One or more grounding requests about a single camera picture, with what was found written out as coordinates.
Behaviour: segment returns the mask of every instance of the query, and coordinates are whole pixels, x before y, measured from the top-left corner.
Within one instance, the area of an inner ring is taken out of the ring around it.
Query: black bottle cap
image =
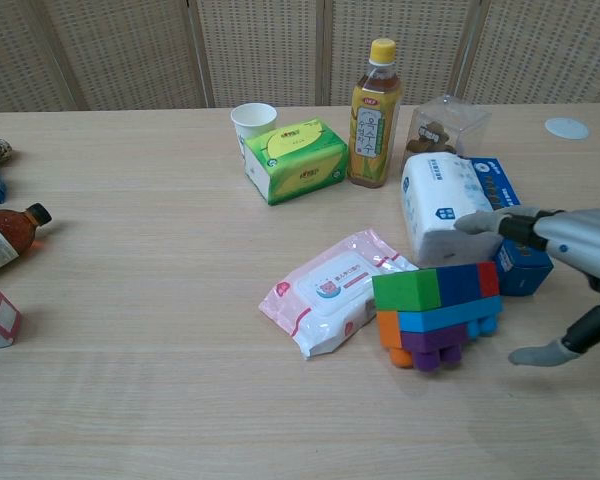
[[[33,216],[38,222],[38,225],[44,225],[51,221],[51,214],[47,212],[47,209],[44,208],[39,203],[34,203],[29,208],[27,208],[27,212]]]

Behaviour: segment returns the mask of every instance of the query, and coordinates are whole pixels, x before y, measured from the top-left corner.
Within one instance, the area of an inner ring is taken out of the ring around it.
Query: white tissue box
[[[491,212],[473,166],[451,153],[421,153],[402,172],[402,207],[414,262],[420,267],[491,260],[502,237],[468,235],[453,226],[477,211]]]

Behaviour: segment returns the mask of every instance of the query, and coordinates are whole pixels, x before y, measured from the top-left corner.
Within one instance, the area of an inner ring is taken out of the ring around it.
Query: plastic bottle
[[[0,210],[0,267],[26,251],[36,236],[36,228],[51,221],[49,212],[39,203],[24,212]]]
[[[393,40],[374,40],[367,71],[353,89],[347,172],[353,183],[365,187],[381,187],[389,173],[402,99],[395,58]]]

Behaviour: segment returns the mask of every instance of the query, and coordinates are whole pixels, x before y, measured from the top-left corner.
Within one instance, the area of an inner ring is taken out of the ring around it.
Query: red block
[[[480,292],[482,297],[495,297],[500,295],[498,286],[498,273],[493,262],[478,263],[478,278],[480,278]]]

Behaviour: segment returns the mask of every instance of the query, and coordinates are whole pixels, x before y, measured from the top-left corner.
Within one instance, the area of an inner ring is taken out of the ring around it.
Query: green block
[[[422,312],[440,308],[440,291],[435,268],[373,277],[377,310]]]

